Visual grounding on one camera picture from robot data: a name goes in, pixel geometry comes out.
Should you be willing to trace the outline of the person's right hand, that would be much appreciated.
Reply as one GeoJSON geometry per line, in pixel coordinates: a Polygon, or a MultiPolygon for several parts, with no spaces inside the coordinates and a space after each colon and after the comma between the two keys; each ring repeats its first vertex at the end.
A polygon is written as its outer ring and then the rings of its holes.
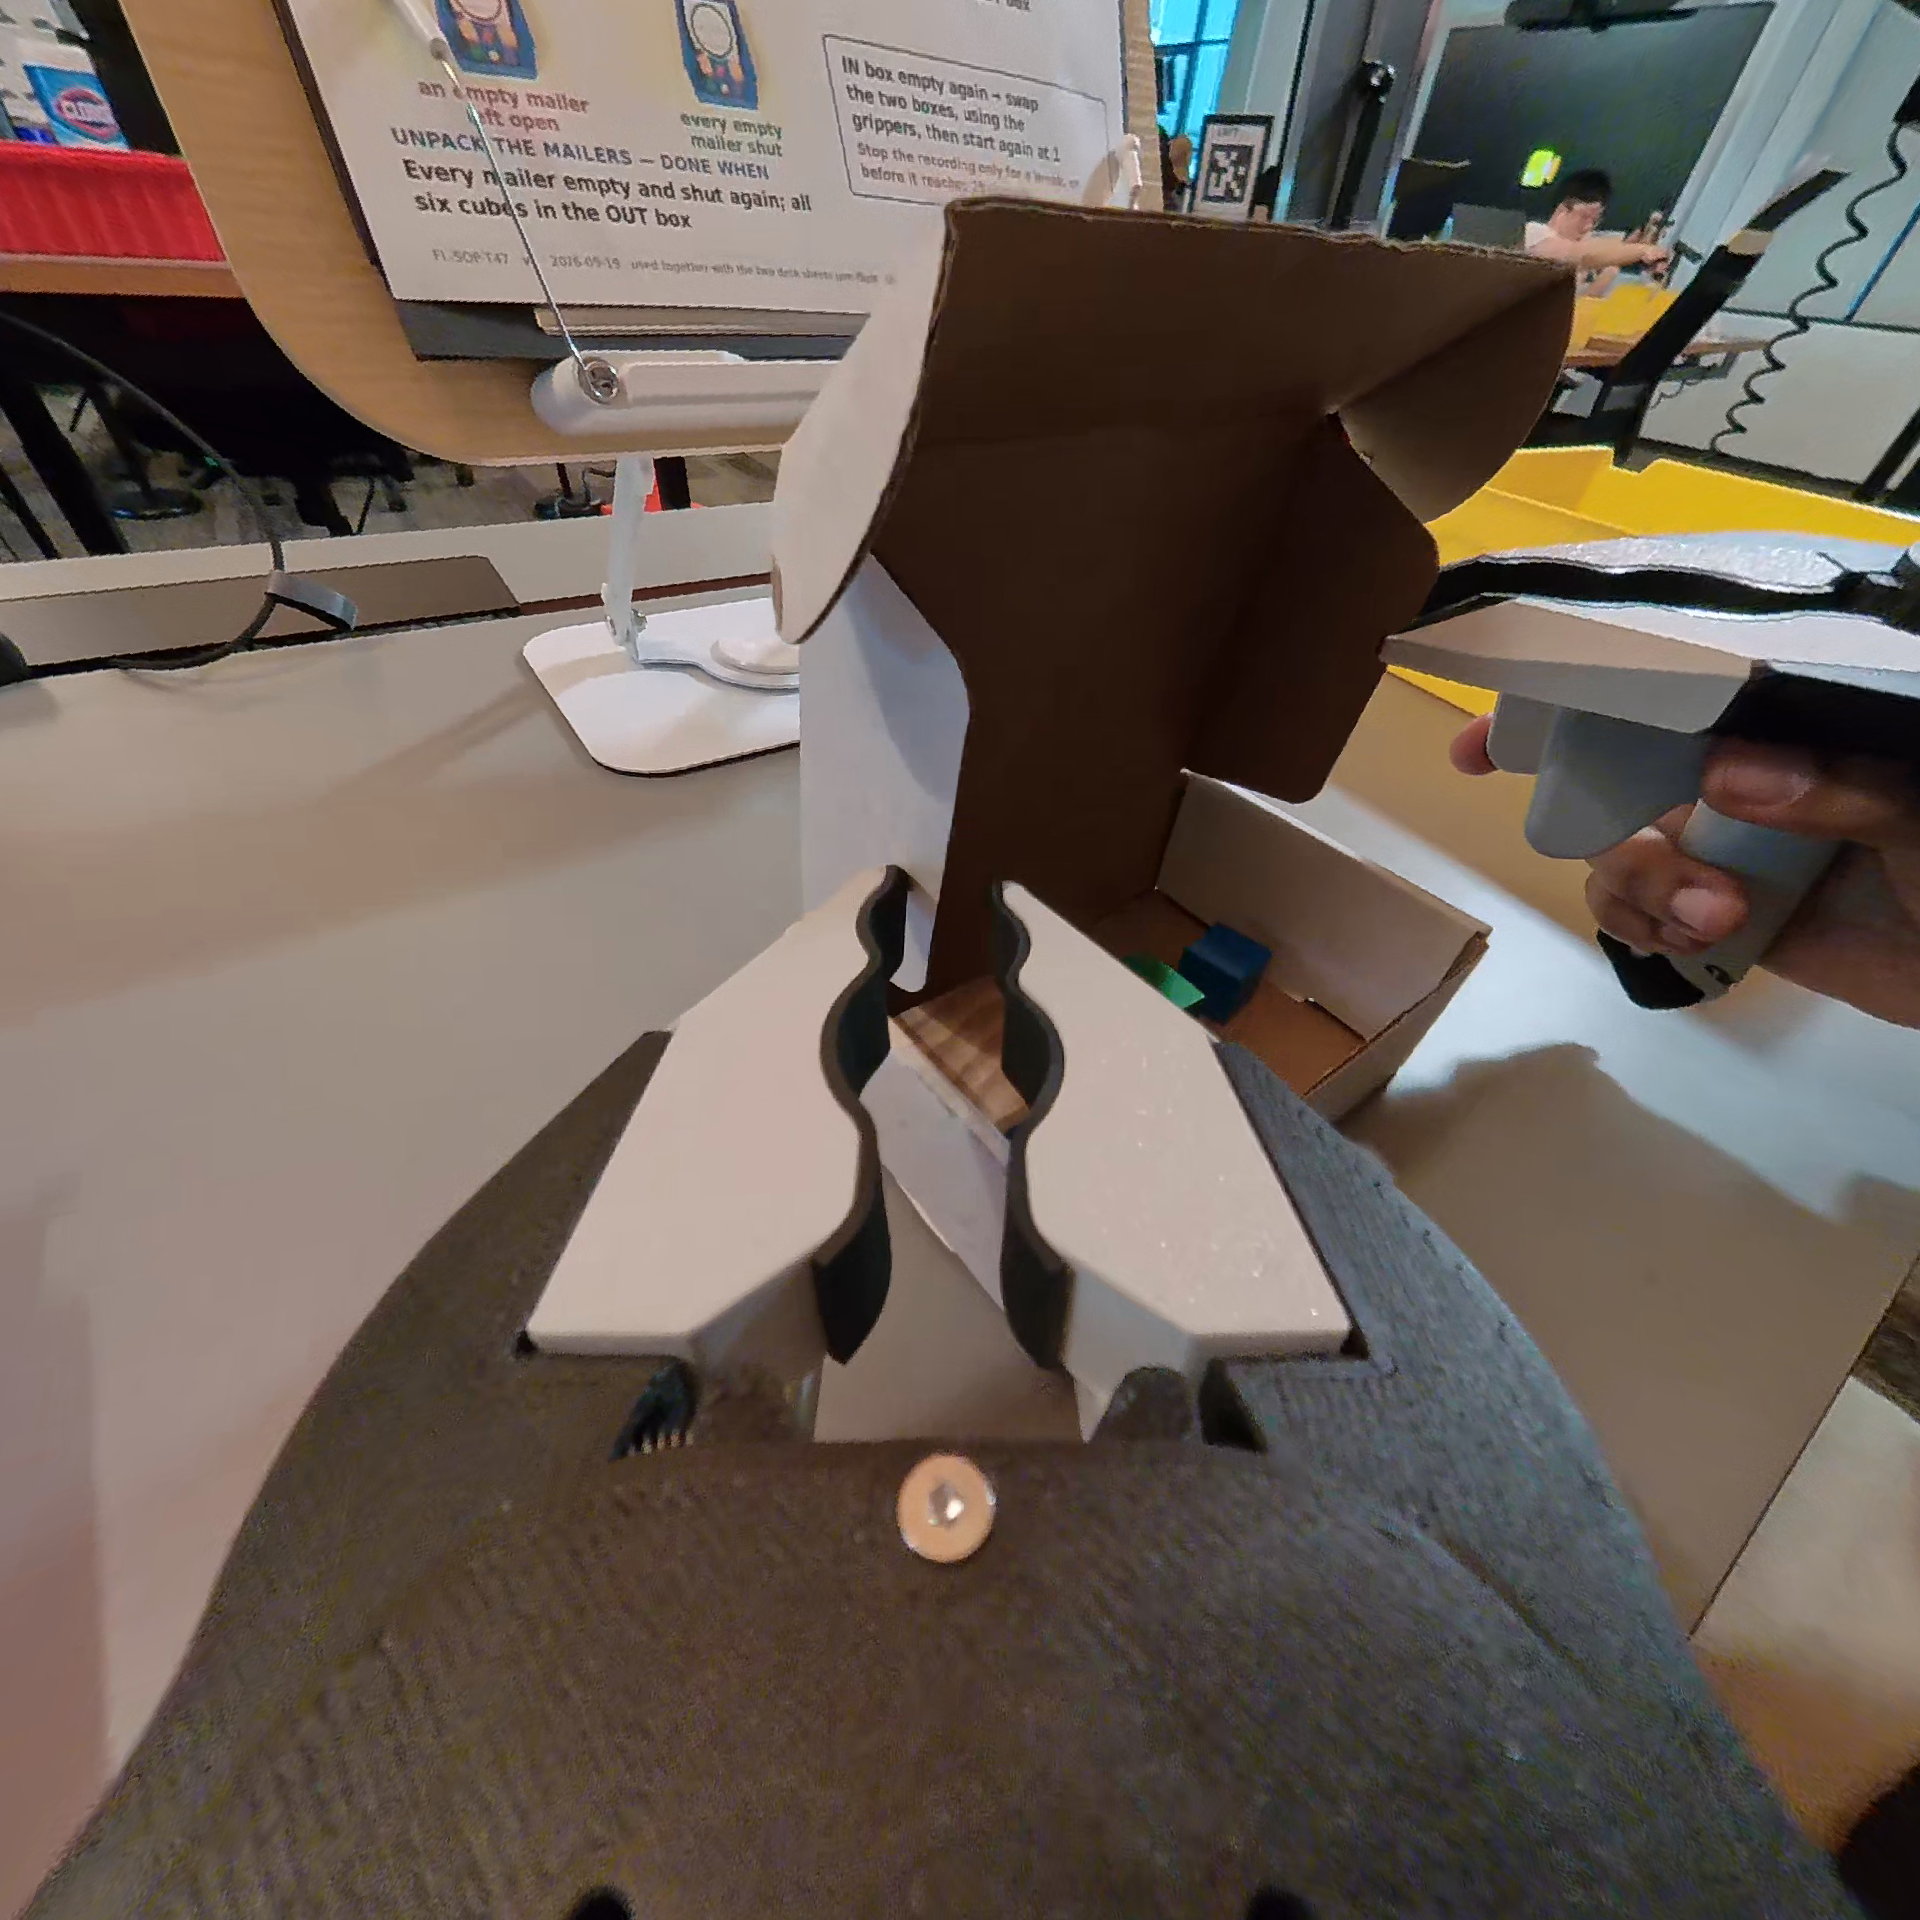
{"type": "MultiPolygon", "coordinates": [[[[1733,824],[1835,846],[1821,882],[1762,955],[1778,978],[1886,1024],[1918,1026],[1918,799],[1900,760],[1719,738],[1701,799],[1733,824]]],[[[1699,955],[1749,920],[1740,875],[1683,851],[1691,807],[1674,807],[1598,854],[1595,927],[1638,953],[1699,955]]]]}

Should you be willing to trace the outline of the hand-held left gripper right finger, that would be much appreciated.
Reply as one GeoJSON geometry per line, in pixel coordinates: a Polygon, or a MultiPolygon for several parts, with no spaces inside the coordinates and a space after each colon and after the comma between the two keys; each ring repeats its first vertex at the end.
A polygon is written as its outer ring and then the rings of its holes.
{"type": "Polygon", "coordinates": [[[1354,1319],[1218,1046],[1019,882],[993,889],[1010,1135],[999,1298],[1082,1433],[1127,1377],[1338,1357],[1354,1319]]]}

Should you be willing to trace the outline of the white cardboard mailer box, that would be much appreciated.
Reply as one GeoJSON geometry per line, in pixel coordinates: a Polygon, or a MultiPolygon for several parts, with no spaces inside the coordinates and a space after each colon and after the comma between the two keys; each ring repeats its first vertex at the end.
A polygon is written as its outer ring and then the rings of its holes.
{"type": "MultiPolygon", "coordinates": [[[[1271,946],[1198,1023],[1339,1118],[1406,1064],[1486,928],[1275,813],[1327,783],[1439,561],[1428,525],[1519,449],[1566,270],[1159,214],[949,206],[951,249],[849,630],[799,753],[799,885],[907,875],[894,995],[990,974],[1019,882],[1105,953],[1271,946]]],[[[1002,1303],[1010,1135],[897,1031],[898,1184],[1002,1303]]]]}

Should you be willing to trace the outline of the person's beige pants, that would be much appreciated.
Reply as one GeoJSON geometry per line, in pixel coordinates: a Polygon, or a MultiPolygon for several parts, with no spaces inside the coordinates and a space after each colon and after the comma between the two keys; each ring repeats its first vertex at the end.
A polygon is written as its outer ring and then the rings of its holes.
{"type": "Polygon", "coordinates": [[[1835,1853],[1918,1751],[1918,1427],[1850,1382],[1694,1633],[1721,1709],[1835,1853]]]}

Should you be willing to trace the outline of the black white marker tag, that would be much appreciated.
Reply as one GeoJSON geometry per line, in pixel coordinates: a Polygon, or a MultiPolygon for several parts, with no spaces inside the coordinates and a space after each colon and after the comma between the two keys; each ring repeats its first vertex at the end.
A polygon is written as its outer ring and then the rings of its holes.
{"type": "Polygon", "coordinates": [[[1218,224],[1261,221],[1274,193],[1266,155],[1275,119],[1266,112],[1211,112],[1202,121],[1190,165],[1189,214],[1218,224]]]}

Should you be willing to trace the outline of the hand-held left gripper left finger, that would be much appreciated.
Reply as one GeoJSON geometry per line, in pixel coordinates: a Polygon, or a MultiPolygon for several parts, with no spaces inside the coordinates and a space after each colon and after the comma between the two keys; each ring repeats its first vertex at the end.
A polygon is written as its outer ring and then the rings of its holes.
{"type": "Polygon", "coordinates": [[[854,873],[670,1031],[553,1265],[540,1353],[851,1360],[892,1285],[861,1094],[892,1046],[907,875],[854,873]]]}

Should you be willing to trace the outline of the wooden cube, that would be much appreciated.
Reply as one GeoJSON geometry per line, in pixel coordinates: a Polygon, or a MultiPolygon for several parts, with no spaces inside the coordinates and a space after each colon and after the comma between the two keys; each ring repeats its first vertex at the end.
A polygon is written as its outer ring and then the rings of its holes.
{"type": "Polygon", "coordinates": [[[1002,1066],[1004,997],[994,976],[903,1002],[894,1026],[996,1135],[1023,1121],[1026,1102],[1002,1066]]]}

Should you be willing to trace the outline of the red plastic bin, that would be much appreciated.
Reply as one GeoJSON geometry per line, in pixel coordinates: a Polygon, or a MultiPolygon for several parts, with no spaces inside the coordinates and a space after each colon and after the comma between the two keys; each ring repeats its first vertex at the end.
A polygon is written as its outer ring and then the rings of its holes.
{"type": "Polygon", "coordinates": [[[178,155],[3,144],[3,254],[223,263],[178,155]]]}

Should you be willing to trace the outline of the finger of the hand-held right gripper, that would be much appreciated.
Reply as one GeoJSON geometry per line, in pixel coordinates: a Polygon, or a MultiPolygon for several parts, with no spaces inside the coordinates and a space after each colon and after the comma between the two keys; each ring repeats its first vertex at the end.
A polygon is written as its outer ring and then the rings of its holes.
{"type": "Polygon", "coordinates": [[[1918,639],[1855,615],[1499,602],[1393,639],[1383,662],[1537,704],[1699,734],[1767,675],[1918,696],[1918,639]]]}
{"type": "Polygon", "coordinates": [[[1731,617],[1913,617],[1915,544],[1843,535],[1646,535],[1525,546],[1439,570],[1428,617],[1514,602],[1731,617]]]}

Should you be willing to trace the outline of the blue cube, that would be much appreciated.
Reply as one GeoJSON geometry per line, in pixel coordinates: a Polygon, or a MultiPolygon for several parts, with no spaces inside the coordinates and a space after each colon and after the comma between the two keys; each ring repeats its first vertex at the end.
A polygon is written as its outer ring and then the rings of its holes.
{"type": "Polygon", "coordinates": [[[1206,923],[1174,968],[1194,992],[1190,1011],[1217,1026],[1231,1023],[1261,985],[1271,953],[1271,946],[1236,927],[1206,923]]]}

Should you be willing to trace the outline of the yellow plastic bin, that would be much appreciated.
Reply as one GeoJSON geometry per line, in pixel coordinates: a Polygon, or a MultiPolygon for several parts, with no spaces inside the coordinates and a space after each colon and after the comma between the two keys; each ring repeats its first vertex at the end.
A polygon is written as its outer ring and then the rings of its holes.
{"type": "MultiPolygon", "coordinates": [[[[1659,461],[1629,472],[1598,449],[1540,449],[1516,455],[1487,487],[1442,517],[1434,535],[1450,566],[1525,546],[1621,537],[1825,535],[1915,544],[1915,517],[1701,464],[1659,461]]],[[[1465,713],[1487,713],[1501,698],[1389,670],[1465,713]]]]}

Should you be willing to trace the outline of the grey desk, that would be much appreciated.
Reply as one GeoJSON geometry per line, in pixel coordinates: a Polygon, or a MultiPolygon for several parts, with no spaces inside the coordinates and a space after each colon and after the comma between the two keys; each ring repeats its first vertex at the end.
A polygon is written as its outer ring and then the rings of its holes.
{"type": "MultiPolygon", "coordinates": [[[[4,1915],[433,1232],[799,913],[797,760],[582,758],[535,617],[4,696],[4,1915]]],[[[1646,1015],[1386,681],[1293,816],[1492,945],[1350,1118],[1583,1406],[1699,1629],[1915,1272],[1915,1037],[1646,1015]]]]}

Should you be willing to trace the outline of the printed instruction sheet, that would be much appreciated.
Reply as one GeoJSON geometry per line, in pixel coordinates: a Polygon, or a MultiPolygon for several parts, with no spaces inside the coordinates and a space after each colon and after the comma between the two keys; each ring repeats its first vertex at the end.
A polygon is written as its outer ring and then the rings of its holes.
{"type": "Polygon", "coordinates": [[[1100,200],[1116,3],[294,3],[390,294],[861,319],[949,201],[1100,200]]]}

